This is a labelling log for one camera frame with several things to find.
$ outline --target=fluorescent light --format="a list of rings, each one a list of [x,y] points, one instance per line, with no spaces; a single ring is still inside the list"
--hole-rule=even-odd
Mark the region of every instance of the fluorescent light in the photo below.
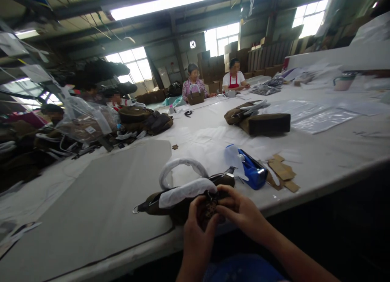
[[[19,39],[26,39],[26,38],[38,36],[39,33],[38,33],[35,29],[32,29],[32,30],[26,30],[26,31],[15,32],[15,35],[16,35]]]
[[[205,0],[155,0],[112,10],[111,16],[118,21],[202,1]]]

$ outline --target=finger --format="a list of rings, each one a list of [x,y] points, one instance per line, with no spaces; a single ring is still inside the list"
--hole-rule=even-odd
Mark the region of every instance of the finger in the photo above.
[[[232,197],[226,197],[218,201],[218,205],[225,207],[235,207],[236,201]]]
[[[219,214],[217,213],[217,214],[214,214],[213,217],[211,217],[210,221],[207,224],[206,234],[208,236],[214,237],[215,230],[217,230],[218,221],[219,221]]]
[[[225,191],[225,192],[229,193],[229,195],[236,201],[241,198],[241,194],[239,192],[237,192],[231,186],[220,184],[220,185],[217,186],[217,190],[218,191]]]
[[[202,203],[206,199],[205,196],[197,196],[195,200],[193,200],[190,204],[190,209],[188,211],[188,220],[189,221],[197,221],[197,210],[198,205]]]
[[[224,207],[224,206],[218,205],[217,212],[219,214],[221,214],[222,216],[228,218],[233,223],[236,223],[238,220],[238,214],[236,212],[230,210],[229,208]]]

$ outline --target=white shirt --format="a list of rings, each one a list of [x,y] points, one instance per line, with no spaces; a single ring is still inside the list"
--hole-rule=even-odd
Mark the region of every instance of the white shirt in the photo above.
[[[244,81],[245,81],[244,74],[239,71],[237,73],[237,84],[239,86],[241,86],[241,82],[244,82]],[[232,84],[235,84],[235,83],[236,83],[236,78],[232,77]],[[227,86],[227,87],[230,86],[230,72],[227,73],[225,76],[223,76],[222,86]]]

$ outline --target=white handle wrap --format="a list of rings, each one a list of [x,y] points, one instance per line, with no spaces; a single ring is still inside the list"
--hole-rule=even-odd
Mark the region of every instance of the white handle wrap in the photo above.
[[[180,164],[191,166],[192,169],[197,174],[199,174],[201,177],[208,178],[208,173],[207,173],[206,169],[203,167],[203,165],[199,161],[196,161],[195,159],[188,158],[188,157],[187,158],[178,158],[178,159],[174,159],[172,161],[169,161],[163,167],[163,169],[160,173],[160,177],[158,178],[161,189],[167,190],[167,189],[172,188],[172,186],[167,182],[167,176],[168,176],[168,173],[171,172],[171,170],[173,168],[175,168],[176,166],[179,166]]]

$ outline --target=metal ring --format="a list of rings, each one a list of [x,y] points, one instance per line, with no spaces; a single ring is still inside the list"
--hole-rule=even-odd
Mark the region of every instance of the metal ring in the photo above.
[[[138,205],[136,205],[134,208],[133,208],[133,214],[138,214],[139,213],[139,211],[138,211]]]

